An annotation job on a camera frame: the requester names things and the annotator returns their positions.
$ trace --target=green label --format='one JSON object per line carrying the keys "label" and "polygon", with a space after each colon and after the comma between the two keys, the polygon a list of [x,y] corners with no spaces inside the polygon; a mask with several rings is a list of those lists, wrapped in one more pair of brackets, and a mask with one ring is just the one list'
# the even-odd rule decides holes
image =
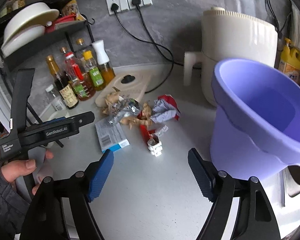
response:
{"label": "green label", "polygon": [[101,86],[104,83],[101,73],[97,68],[89,70],[89,73],[95,87]]}
{"label": "green label", "polygon": [[75,87],[74,87],[74,90],[77,92],[77,94],[78,94],[80,97],[82,97],[82,98],[87,97],[87,94],[86,94],[86,92],[84,91],[82,85],[75,86]]}

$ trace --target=glass bottle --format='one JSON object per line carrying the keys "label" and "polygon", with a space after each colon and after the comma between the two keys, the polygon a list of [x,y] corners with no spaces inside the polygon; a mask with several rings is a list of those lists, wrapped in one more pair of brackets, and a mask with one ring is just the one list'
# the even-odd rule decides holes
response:
{"label": "glass bottle", "polygon": [[89,70],[90,78],[93,82],[94,89],[96,91],[101,91],[106,87],[102,75],[98,69],[96,60],[93,58],[92,52],[90,50],[83,53],[84,60],[86,62],[86,67]]}
{"label": "glass bottle", "polygon": [[[66,54],[68,53],[68,49],[66,48],[66,47],[62,47],[61,49],[60,49],[60,52],[61,52],[61,54],[63,54],[64,55],[64,57],[66,57]],[[68,76],[68,74],[67,74],[67,72],[66,72],[66,66],[64,66],[63,67],[63,72],[64,72],[64,74],[66,75],[66,79],[67,79],[67,81],[68,81],[68,83],[71,85],[71,80],[70,80],[70,78],[69,78],[69,76]]]}
{"label": "glass bottle", "polygon": [[77,45],[78,45],[78,50],[77,50],[77,52],[76,52],[75,54],[76,54],[76,57],[77,57],[79,60],[82,61],[83,65],[86,64],[85,59],[84,59],[84,55],[83,55],[83,53],[84,53],[85,51],[90,50],[90,51],[92,52],[93,58],[94,58],[94,59],[97,58],[97,55],[96,55],[94,49],[92,48],[92,46],[91,46],[91,45],[86,45],[86,44],[84,43],[83,38],[77,39]]}
{"label": "glass bottle", "polygon": [[46,92],[48,94],[49,102],[52,102],[52,105],[56,111],[67,109],[65,103],[61,99],[61,95],[54,88],[53,84],[46,88]]}
{"label": "glass bottle", "polygon": [[66,54],[66,72],[72,81],[71,85],[77,92],[79,100],[85,101],[96,93],[90,76],[73,52]]}
{"label": "glass bottle", "polygon": [[106,82],[106,85],[114,79],[115,74],[110,64],[110,59],[105,51],[105,45],[103,40],[92,43],[94,50],[97,53],[98,67],[101,71],[101,75]]}
{"label": "glass bottle", "polygon": [[73,93],[71,86],[66,79],[66,76],[63,72],[60,71],[57,63],[54,60],[54,57],[52,55],[47,56],[46,62],[48,64],[50,73],[53,76],[54,84],[60,92],[63,100],[65,101],[66,106],[69,109],[76,107],[79,101]]}

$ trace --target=blue gripper pad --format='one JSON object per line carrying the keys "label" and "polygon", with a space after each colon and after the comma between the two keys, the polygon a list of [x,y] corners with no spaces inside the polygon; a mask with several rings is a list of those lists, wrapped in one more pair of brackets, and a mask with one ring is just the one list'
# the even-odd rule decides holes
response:
{"label": "blue gripper pad", "polygon": [[191,171],[198,183],[198,186],[202,192],[202,195],[209,199],[209,201],[214,202],[216,196],[213,194],[213,175],[207,171],[202,163],[211,164],[210,162],[202,160],[199,153],[195,148],[192,148],[188,152],[188,164],[191,168]]}
{"label": "blue gripper pad", "polygon": [[95,198],[99,197],[101,190],[108,178],[114,162],[114,154],[109,149],[103,154],[98,161],[98,168],[95,174],[90,179],[89,191],[87,198],[92,202]]}

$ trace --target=yellow label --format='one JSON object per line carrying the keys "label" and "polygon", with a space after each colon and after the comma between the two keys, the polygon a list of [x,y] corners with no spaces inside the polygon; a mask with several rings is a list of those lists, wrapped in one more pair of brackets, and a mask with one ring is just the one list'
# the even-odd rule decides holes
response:
{"label": "yellow label", "polygon": [[297,82],[300,74],[300,70],[295,68],[294,66],[284,62],[283,60],[279,63],[279,70],[288,76],[293,81]]}
{"label": "yellow label", "polygon": [[65,88],[60,90],[60,94],[62,95],[68,107],[72,107],[78,102],[78,99],[73,93],[70,85],[67,85]]}

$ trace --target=sleeve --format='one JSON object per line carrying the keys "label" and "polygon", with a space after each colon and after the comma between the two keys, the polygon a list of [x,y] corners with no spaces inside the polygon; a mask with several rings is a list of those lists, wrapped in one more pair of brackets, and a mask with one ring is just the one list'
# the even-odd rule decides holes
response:
{"label": "sleeve", "polygon": [[1,172],[2,163],[0,163],[0,225],[13,239],[15,234],[21,232],[21,226],[29,208],[27,203],[13,189]]}

